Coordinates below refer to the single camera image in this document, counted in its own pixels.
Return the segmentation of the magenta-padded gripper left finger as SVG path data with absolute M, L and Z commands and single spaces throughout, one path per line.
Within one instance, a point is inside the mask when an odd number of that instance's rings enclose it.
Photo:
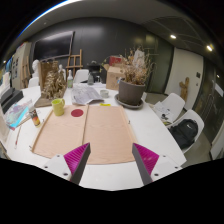
M 90 153 L 90 144 L 86 143 L 65 155 L 55 155 L 42 166 L 42 169 L 78 185 Z

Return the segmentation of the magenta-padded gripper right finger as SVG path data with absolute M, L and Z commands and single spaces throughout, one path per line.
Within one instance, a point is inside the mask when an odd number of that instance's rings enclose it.
M 167 155 L 158 155 L 137 143 L 132 145 L 132 154 L 135 158 L 143 185 L 148 185 L 181 170 L 181 167 Z

